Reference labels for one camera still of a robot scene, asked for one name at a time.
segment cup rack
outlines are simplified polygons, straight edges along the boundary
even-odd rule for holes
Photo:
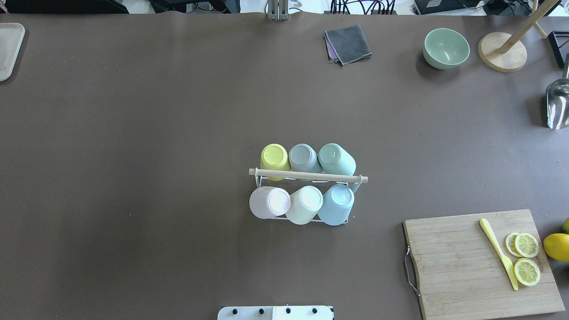
[[[283,178],[285,180],[300,180],[306,179],[310,180],[312,183],[328,183],[337,182],[343,184],[350,188],[353,192],[356,192],[358,188],[363,183],[368,182],[368,177],[363,175],[340,175],[340,174],[327,174],[327,173],[308,173],[308,172],[298,172],[298,171],[281,171],[281,170],[267,170],[259,169],[257,167],[249,169],[249,175],[255,176],[255,183],[257,188],[261,187],[263,180],[269,180],[267,177],[277,177]],[[279,216],[274,218],[269,218],[273,220],[288,220],[288,218]],[[323,222],[320,219],[312,219],[311,222]]]

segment whole lemon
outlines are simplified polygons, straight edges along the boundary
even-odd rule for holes
[[[569,233],[569,218],[565,220],[565,223],[563,224],[561,231],[563,231],[563,233]]]
[[[553,259],[569,262],[569,235],[553,233],[543,241],[543,249]]]

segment cup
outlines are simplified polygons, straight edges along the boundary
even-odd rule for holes
[[[285,147],[271,143],[261,151],[261,169],[290,171],[290,163]],[[267,177],[273,181],[280,181],[284,178]]]
[[[295,224],[307,224],[322,207],[322,192],[314,186],[306,186],[290,195],[290,209],[286,217]]]
[[[281,188],[259,187],[249,198],[249,208],[260,219],[281,216],[290,208],[290,196]]]
[[[306,143],[300,143],[290,149],[288,160],[293,171],[321,173],[322,166],[314,149]]]
[[[323,146],[318,153],[318,160],[328,174],[353,175],[356,172],[354,158],[335,143]]]
[[[318,217],[329,225],[340,225],[348,220],[354,204],[354,192],[343,184],[335,184],[323,196]]]

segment lemon slice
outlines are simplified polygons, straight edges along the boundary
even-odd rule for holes
[[[506,249],[515,257],[522,257],[522,255],[516,251],[516,245],[514,244],[517,235],[519,235],[519,233],[512,232],[506,237]]]
[[[539,282],[541,273],[535,262],[528,258],[520,258],[514,264],[514,273],[522,285],[534,286]]]
[[[539,252],[537,240],[529,233],[520,233],[514,238],[516,252],[525,258],[533,258]]]

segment lemon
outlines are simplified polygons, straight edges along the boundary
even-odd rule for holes
[[[516,247],[514,245],[514,241],[517,235],[519,235],[519,233],[512,232],[506,237],[506,249],[508,249],[508,252],[510,252],[514,256],[521,257],[522,255],[516,251]]]
[[[514,247],[516,252],[522,257],[533,258],[539,252],[537,240],[529,233],[520,233],[514,238]]]
[[[543,240],[543,249],[553,259],[569,262],[569,235],[553,233]]]
[[[528,258],[520,258],[514,264],[514,274],[522,285],[534,286],[539,282],[541,273],[535,262]]]
[[[565,223],[563,224],[561,230],[563,231],[563,233],[569,233],[569,218],[565,220]]]

